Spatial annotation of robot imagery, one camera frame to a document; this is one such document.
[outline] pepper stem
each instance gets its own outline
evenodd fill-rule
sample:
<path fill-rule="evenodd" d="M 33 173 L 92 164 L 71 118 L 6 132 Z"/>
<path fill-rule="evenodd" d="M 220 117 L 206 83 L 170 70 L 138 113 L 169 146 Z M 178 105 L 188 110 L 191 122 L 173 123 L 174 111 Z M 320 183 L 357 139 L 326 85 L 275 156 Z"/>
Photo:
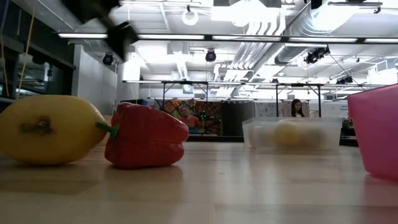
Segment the pepper stem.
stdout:
<path fill-rule="evenodd" d="M 115 139 L 116 136 L 118 135 L 118 132 L 119 132 L 119 125 L 118 124 L 113 126 L 113 127 L 111 127 L 111 126 L 109 126 L 109 125 L 107 125 L 105 123 L 96 122 L 95 126 L 97 128 L 99 128 L 99 129 L 103 130 L 103 131 L 109 132 L 109 137 L 111 139 Z"/>

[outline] pink bowl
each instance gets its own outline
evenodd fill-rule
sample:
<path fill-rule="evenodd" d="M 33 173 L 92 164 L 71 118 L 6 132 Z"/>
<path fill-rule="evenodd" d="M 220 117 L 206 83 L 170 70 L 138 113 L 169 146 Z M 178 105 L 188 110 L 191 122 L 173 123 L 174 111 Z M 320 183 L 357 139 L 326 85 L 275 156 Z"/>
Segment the pink bowl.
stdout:
<path fill-rule="evenodd" d="M 398 85 L 348 97 L 363 164 L 371 175 L 398 180 Z"/>

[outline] bell pepper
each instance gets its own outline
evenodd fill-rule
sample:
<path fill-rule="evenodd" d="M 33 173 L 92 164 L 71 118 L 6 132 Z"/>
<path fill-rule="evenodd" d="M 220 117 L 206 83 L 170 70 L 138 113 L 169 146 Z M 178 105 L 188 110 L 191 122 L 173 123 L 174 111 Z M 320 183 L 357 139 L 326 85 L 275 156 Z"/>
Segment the bell pepper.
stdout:
<path fill-rule="evenodd" d="M 184 154 L 188 127 L 173 116 L 149 106 L 121 103 L 112 117 L 105 158 L 122 169 L 170 166 Z"/>

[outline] colorful painting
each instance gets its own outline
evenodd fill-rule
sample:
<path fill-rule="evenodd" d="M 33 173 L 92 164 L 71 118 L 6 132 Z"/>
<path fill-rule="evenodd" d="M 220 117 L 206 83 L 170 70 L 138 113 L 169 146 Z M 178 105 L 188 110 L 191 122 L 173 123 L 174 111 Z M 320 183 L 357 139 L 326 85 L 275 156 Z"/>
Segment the colorful painting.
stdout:
<path fill-rule="evenodd" d="M 155 108 L 161 110 L 162 103 L 156 100 Z M 164 111 L 184 122 L 191 134 L 222 134 L 220 102 L 172 99 L 165 101 Z"/>

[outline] clear plastic container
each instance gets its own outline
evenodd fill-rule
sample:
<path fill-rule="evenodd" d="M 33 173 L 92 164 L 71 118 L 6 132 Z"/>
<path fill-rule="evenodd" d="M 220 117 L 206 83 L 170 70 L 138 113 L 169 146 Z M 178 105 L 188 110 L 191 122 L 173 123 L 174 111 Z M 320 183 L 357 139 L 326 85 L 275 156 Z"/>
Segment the clear plastic container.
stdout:
<path fill-rule="evenodd" d="M 366 171 L 398 180 L 398 85 L 348 97 L 348 111 Z"/>
<path fill-rule="evenodd" d="M 246 147 L 336 149 L 341 118 L 251 118 L 242 123 Z"/>

